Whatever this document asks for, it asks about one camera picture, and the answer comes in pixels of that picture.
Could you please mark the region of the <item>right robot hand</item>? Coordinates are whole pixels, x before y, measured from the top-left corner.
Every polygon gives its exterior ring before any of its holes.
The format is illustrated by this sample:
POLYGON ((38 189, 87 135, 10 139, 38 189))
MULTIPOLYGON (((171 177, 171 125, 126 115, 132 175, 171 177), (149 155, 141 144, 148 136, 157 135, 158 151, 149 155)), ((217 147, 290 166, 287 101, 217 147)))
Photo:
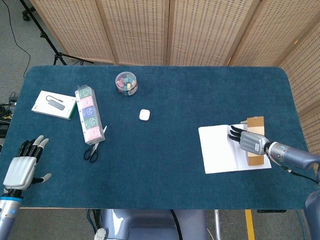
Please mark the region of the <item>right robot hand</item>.
POLYGON ((249 132, 234 125, 231 125, 230 128, 227 137, 239 143, 240 148, 246 152, 264 155, 266 149, 271 145, 271 142, 264 135, 249 132))

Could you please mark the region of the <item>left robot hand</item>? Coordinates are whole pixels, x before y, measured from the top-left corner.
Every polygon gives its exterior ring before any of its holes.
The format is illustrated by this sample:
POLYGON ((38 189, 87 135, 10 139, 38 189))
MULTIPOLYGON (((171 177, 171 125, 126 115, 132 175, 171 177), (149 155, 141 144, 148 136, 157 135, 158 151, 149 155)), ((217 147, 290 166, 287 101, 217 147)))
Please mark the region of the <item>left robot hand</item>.
POLYGON ((51 173, 34 177, 37 164, 48 142, 48 138, 40 135, 36 139, 26 140, 21 144, 16 157, 10 162, 3 181, 4 196, 21 198, 22 192, 31 185, 42 184, 51 178, 51 173))

